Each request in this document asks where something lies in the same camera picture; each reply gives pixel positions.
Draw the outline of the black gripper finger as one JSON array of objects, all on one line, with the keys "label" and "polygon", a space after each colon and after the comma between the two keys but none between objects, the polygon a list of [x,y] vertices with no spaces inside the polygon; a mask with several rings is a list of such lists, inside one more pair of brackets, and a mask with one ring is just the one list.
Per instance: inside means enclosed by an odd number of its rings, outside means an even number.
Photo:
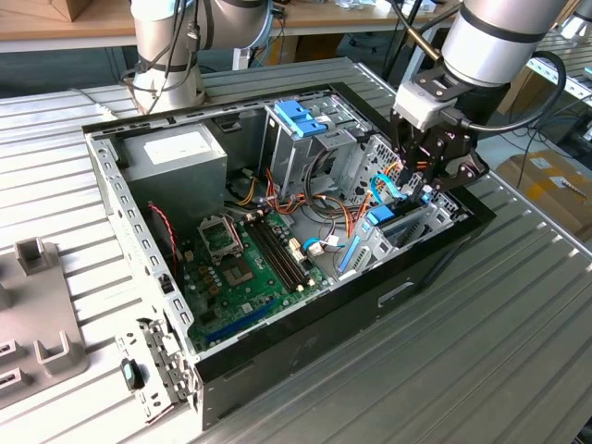
[{"label": "black gripper finger", "polygon": [[477,154],[451,160],[432,155],[420,161],[420,201],[427,203],[435,194],[470,184],[487,172],[488,165]]},{"label": "black gripper finger", "polygon": [[389,118],[391,147],[397,153],[401,161],[402,170],[397,179],[397,184],[402,188],[407,186],[411,195],[418,195],[420,183],[414,175],[416,166],[416,146],[420,137],[420,130],[409,123],[394,109],[390,110]]}]

